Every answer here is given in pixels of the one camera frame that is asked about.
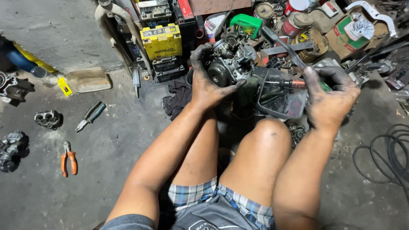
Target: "dirty hand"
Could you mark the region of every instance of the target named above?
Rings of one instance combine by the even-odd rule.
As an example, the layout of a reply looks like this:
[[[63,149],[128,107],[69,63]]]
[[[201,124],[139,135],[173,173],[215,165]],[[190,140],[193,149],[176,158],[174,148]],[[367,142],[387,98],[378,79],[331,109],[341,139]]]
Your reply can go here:
[[[211,43],[200,45],[190,56],[194,70],[191,103],[202,111],[215,107],[223,98],[236,92],[246,83],[246,80],[239,80],[236,85],[221,88],[210,80],[203,67],[202,58],[212,53],[212,47]]]
[[[320,77],[331,77],[338,84],[336,91],[325,92]],[[342,121],[351,110],[361,90],[340,67],[307,67],[304,78],[309,93],[308,118],[316,130],[336,135]]]

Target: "pliers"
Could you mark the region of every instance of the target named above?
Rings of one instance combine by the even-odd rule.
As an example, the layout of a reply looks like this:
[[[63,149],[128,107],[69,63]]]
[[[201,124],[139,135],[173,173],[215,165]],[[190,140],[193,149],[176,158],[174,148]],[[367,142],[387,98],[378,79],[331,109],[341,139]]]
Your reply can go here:
[[[96,102],[88,111],[85,113],[82,118],[84,119],[79,123],[77,128],[75,129],[76,132],[81,131],[87,124],[94,122],[94,120],[101,115],[102,111],[106,108],[106,105],[101,101]]]
[[[61,155],[61,172],[63,173],[63,177],[68,177],[67,156],[71,162],[71,174],[76,175],[78,173],[78,164],[75,159],[75,152],[71,151],[71,144],[68,141],[64,142],[63,146],[64,154]]]

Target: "black cloth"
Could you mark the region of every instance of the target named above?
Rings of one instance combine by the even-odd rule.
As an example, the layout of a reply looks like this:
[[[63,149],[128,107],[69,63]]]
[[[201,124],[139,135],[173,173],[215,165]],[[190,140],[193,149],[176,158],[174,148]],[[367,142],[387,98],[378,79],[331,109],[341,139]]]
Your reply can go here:
[[[169,93],[175,94],[162,99],[163,109],[173,121],[183,110],[183,108],[192,100],[192,87],[184,79],[173,81],[168,86]]]

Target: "cardboard box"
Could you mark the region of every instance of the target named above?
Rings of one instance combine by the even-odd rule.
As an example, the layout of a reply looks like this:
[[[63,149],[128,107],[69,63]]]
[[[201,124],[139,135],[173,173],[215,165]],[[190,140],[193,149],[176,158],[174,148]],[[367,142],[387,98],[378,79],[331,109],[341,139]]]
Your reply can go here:
[[[366,15],[361,10],[359,10],[359,13],[362,13],[370,22],[375,22],[370,16]],[[388,27],[385,23],[377,21],[375,24],[375,33],[372,39],[368,40],[363,36],[359,37],[356,36],[356,34],[351,33],[351,26],[352,20],[348,14],[325,35],[325,37],[328,38],[330,47],[341,57],[341,60],[348,58],[357,50],[368,44],[369,45],[365,49],[375,47],[382,42],[382,35],[388,33]]]

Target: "leg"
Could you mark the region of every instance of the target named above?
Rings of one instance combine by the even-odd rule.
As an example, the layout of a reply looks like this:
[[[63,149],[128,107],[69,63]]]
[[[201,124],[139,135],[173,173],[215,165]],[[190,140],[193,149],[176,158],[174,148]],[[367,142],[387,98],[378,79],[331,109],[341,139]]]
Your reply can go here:
[[[241,141],[220,184],[271,207],[275,179],[291,152],[291,135],[279,120],[263,119]]]
[[[189,186],[199,185],[215,178],[218,147],[217,119],[213,110],[210,110],[193,137],[185,158],[169,181],[175,185]]]

